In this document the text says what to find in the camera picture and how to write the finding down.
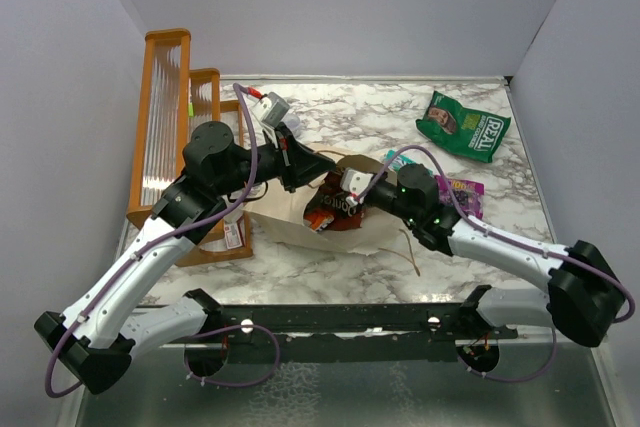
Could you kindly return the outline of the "teal snack packet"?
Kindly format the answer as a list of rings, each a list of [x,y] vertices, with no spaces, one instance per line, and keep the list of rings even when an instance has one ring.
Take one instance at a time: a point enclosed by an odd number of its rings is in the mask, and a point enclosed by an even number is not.
[[[415,161],[404,154],[396,154],[395,150],[388,150],[383,159],[384,163],[389,163],[388,168],[394,172],[399,171],[402,167],[409,164],[415,164]]]

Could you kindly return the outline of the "red snack packet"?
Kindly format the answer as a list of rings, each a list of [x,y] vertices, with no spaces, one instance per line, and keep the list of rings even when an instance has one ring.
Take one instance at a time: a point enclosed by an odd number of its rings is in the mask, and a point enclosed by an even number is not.
[[[324,230],[355,230],[361,227],[364,218],[362,205],[350,207],[345,202],[346,193],[341,189],[340,181],[341,176],[338,173],[329,172],[304,210],[304,214],[315,209],[331,212],[334,222]]]

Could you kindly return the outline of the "beige paper bag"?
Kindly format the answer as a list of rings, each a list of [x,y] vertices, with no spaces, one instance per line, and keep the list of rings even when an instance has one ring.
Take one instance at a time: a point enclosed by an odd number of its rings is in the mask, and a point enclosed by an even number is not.
[[[380,162],[364,155],[329,149],[324,145],[318,147],[337,162],[334,172],[339,175],[346,167],[363,172],[375,172],[381,167]],[[272,180],[268,183],[266,195],[248,203],[245,211],[273,242],[334,253],[372,255],[386,251],[405,259],[418,271],[408,228],[401,220],[380,209],[363,207],[361,227],[355,230],[314,232],[304,225],[305,207],[327,174],[293,193],[285,191],[279,181]]]

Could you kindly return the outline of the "magenta snack packet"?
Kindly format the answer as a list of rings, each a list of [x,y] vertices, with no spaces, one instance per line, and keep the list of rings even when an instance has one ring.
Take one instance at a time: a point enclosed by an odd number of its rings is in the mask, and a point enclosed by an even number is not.
[[[440,175],[435,175],[434,178],[438,183],[440,202],[452,206],[453,201],[451,200],[444,179]],[[454,178],[449,178],[448,183],[464,213],[473,215],[477,219],[482,219],[485,193],[484,185],[471,180]]]

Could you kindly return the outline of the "green crisps bag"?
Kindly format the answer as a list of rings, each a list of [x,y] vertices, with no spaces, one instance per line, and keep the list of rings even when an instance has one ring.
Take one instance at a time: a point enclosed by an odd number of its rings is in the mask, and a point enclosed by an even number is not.
[[[435,91],[423,116],[415,123],[421,134],[449,154],[491,163],[511,119],[466,108]]]

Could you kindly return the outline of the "orange snack packet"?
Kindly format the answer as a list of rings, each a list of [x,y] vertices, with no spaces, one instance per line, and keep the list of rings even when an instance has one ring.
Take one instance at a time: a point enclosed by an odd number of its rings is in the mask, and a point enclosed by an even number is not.
[[[324,209],[315,209],[306,212],[303,216],[304,225],[314,232],[320,232],[334,222],[331,212]]]

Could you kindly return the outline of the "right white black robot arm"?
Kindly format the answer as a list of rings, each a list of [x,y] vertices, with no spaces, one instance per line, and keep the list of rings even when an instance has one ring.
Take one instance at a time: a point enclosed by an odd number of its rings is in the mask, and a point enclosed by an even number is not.
[[[474,291],[459,314],[461,330],[481,338],[494,327],[557,329],[584,347],[597,347],[625,297],[601,252],[591,243],[549,244],[464,217],[439,199],[436,179],[419,164],[400,169],[395,182],[380,178],[364,196],[367,206],[399,219],[425,248],[496,267],[528,287]]]

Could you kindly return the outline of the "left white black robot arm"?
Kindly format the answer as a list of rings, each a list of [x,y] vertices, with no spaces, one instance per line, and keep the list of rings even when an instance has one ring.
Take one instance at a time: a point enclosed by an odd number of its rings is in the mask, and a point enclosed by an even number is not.
[[[285,124],[263,145],[245,149],[220,121],[199,125],[182,151],[184,168],[153,205],[137,237],[99,281],[63,312],[46,311],[34,329],[51,350],[45,391],[62,363],[79,385],[100,394],[117,383],[134,358],[193,335],[206,342],[220,332],[218,305],[206,294],[136,321],[131,314],[160,277],[190,253],[245,201],[256,183],[272,179],[293,192],[331,171],[329,157],[300,144]]]

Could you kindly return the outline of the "small clear plastic cup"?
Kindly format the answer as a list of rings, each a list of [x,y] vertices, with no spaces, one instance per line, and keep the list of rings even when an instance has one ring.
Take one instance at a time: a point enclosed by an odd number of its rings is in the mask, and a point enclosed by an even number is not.
[[[284,120],[284,123],[295,136],[300,134],[302,123],[298,117],[288,117]]]

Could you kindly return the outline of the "red white label card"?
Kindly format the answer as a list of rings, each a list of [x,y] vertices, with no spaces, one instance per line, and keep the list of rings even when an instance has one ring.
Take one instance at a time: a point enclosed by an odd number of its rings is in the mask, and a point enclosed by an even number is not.
[[[228,250],[243,248],[245,246],[244,213],[233,212],[223,218],[224,241]]]

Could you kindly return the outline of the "wooden tiered display rack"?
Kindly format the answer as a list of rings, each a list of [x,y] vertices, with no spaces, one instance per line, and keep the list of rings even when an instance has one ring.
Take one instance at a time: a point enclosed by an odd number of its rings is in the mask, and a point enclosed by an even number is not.
[[[239,102],[220,97],[220,72],[190,68],[191,34],[183,28],[145,36],[136,142],[126,217],[141,228],[152,205],[184,167],[182,149],[197,126],[229,120],[244,146]]]

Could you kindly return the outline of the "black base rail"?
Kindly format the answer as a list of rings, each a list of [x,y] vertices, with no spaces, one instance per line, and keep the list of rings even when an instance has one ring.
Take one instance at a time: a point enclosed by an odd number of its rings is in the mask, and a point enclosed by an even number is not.
[[[486,287],[462,303],[226,304],[201,289],[189,297],[207,315],[202,338],[187,340],[184,359],[211,375],[224,365],[426,360],[453,362],[456,344],[511,340],[475,309]]]

